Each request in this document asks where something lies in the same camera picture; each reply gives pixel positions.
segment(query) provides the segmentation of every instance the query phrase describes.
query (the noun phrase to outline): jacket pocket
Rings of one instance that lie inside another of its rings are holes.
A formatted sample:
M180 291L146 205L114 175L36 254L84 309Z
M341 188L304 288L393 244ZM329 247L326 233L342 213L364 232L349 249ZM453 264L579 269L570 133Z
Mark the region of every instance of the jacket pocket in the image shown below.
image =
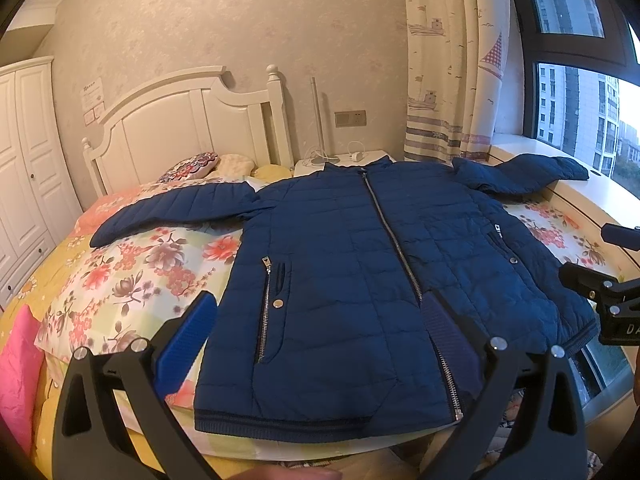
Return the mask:
M494 246L499 253L501 253L505 258L511 261L511 263L517 263L518 257L516 253L514 253L509 246L505 243L502 238L502 229L498 224L495 224L488 232L487 238L492 246Z
M255 349L256 364L266 364L280 350L289 299L291 267L283 260L262 259L266 270L260 310L260 329Z

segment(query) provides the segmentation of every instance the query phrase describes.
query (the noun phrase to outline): paper notice on wall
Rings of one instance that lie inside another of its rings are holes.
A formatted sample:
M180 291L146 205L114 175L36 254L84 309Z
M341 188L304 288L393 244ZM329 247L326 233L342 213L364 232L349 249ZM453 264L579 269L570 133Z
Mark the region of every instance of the paper notice on wall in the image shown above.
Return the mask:
M95 120L97 121L98 119L100 119L104 115L104 112L105 112L105 108L104 108L104 102L103 102L94 108Z
M104 114L104 91L102 78L91 81L80 91L80 101L84 112L84 124L88 126Z
M88 126L89 124L95 121L95 115L93 110L89 110L84 114L84 126Z

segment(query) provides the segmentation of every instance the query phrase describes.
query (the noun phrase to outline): building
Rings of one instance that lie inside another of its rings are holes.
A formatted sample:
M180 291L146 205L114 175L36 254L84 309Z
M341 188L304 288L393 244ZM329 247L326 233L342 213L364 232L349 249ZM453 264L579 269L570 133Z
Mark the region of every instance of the building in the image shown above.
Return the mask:
M638 144L638 130L636 130L631 124L626 124L625 121L620 121L620 139L631 140Z
M637 139L630 140L620 137L618 142L618 157L629 160L640 166L640 146Z
M540 28L604 37L595 0L536 0ZM540 64L538 140L610 176L618 154L620 87L616 78L569 66Z

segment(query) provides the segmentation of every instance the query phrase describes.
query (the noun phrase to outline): jacket sleeve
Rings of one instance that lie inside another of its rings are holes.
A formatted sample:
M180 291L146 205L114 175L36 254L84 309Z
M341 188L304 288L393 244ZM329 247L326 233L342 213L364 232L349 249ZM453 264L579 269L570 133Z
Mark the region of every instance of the jacket sleeve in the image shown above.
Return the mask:
M150 226L247 217L274 205L246 182L181 187L124 207L100 226L89 245L102 247Z
M454 178L471 189L521 195L543 189L556 180L588 180L589 171L572 158L524 153L497 166L454 158Z

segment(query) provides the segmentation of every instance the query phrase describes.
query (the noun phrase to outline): blue puffer jacket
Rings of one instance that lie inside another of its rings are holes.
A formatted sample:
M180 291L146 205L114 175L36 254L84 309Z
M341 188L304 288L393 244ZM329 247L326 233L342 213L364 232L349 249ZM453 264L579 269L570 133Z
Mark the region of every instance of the blue puffer jacket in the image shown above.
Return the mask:
M568 158L454 168L388 158L327 165L258 193L171 190L100 227L101 246L152 224L245 220L196 389L196 429L330 442L436 428L482 389L481 345L574 354L596 335L559 262L487 193L586 180Z

